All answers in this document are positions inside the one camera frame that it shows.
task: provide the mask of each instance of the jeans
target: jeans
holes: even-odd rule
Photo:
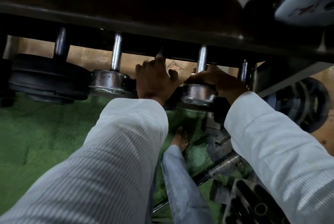
[[[214,223],[210,208],[190,177],[181,149],[178,146],[172,145],[165,151],[161,167],[174,223]],[[152,223],[155,183],[156,177],[154,176],[145,223]]]

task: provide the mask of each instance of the white sleeve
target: white sleeve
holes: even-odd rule
[[[165,110],[148,99],[114,99],[84,145],[50,169],[0,223],[143,223]]]
[[[224,124],[292,224],[334,221],[334,158],[310,134],[253,92],[231,106]]]

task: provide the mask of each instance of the hand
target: hand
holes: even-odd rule
[[[248,91],[243,82],[236,77],[223,72],[216,65],[208,65],[206,71],[191,75],[184,81],[186,84],[199,82],[214,85],[219,95],[226,97],[231,105],[240,95]]]
[[[165,59],[160,54],[155,60],[145,60],[143,65],[136,65],[138,97],[156,100],[163,106],[180,85],[177,71],[170,69],[168,74]]]

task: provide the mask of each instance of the person's left hand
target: person's left hand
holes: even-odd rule
[[[155,60],[136,65],[137,94],[141,99],[156,100],[161,106],[180,85],[177,71],[166,72],[165,59],[158,54]]]

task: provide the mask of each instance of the person's right arm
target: person's right arm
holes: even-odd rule
[[[291,223],[333,223],[334,158],[313,136],[231,77],[215,71],[186,82],[200,78],[225,94],[232,106],[224,126],[233,148],[250,163]]]

